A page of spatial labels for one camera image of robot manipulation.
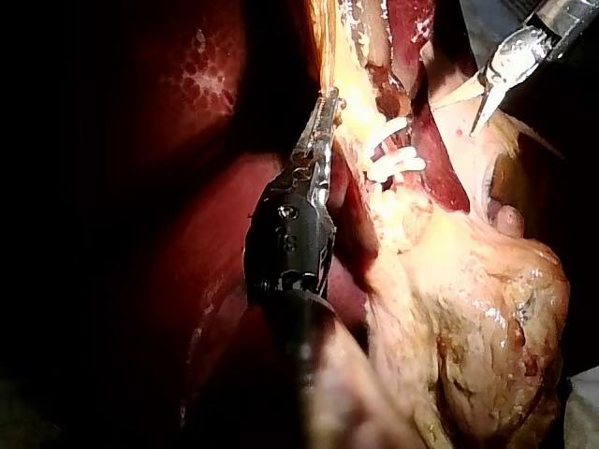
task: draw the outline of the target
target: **laparoscopic clip applier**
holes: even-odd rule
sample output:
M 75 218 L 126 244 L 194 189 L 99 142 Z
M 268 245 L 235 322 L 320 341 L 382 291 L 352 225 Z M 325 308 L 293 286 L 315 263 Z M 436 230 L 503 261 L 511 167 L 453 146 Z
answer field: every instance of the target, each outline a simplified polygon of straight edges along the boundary
M 333 121 L 339 91 L 317 99 L 283 171 L 259 198 L 245 241 L 250 305 L 263 309 L 274 339 L 297 370 L 299 390 L 313 384 L 314 320 L 327 303 L 335 226 L 327 211 Z

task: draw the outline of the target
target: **metal jaw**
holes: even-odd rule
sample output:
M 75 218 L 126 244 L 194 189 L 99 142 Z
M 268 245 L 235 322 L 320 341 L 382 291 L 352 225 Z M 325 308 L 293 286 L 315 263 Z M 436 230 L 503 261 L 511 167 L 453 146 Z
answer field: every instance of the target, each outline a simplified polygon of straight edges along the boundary
M 432 108 L 442 108 L 482 95 L 470 132 L 475 137 L 504 101 L 507 92 L 529 78 L 547 57 L 551 45 L 549 36 L 542 30 L 534 26 L 519 28 L 499 45 L 481 70 L 458 89 L 431 105 Z
M 305 196 L 318 217 L 331 231 L 334 225 L 327 212 L 330 192 L 333 122 L 339 104 L 339 90 L 329 88 L 318 97 L 295 149 L 282 174 L 271 186 L 273 192 L 293 190 Z

